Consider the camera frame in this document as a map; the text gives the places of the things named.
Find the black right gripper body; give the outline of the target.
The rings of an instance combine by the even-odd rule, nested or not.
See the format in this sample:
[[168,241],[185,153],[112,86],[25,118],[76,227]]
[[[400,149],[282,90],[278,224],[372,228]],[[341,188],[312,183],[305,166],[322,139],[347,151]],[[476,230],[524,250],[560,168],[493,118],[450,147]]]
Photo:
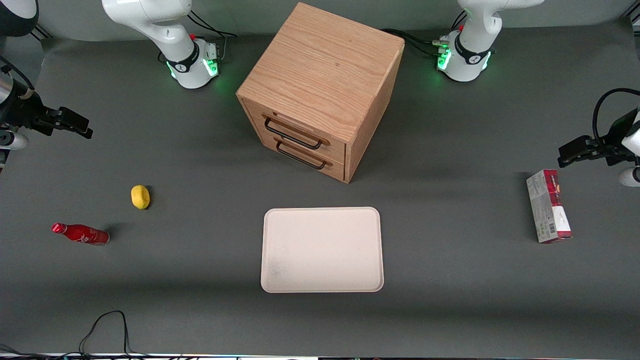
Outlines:
[[58,129],[57,120],[50,116],[51,109],[43,105],[40,96],[28,89],[1,93],[0,123],[11,129],[25,128],[46,136]]

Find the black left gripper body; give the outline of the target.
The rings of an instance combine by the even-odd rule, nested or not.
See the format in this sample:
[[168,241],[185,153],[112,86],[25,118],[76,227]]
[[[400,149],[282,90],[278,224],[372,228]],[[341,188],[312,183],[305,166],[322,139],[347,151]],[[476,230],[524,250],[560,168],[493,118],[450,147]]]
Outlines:
[[610,167],[624,162],[639,164],[639,157],[633,151],[622,144],[623,139],[633,128],[634,121],[638,115],[638,110],[633,109],[617,120],[613,121],[608,132],[602,136],[605,145],[605,161]]

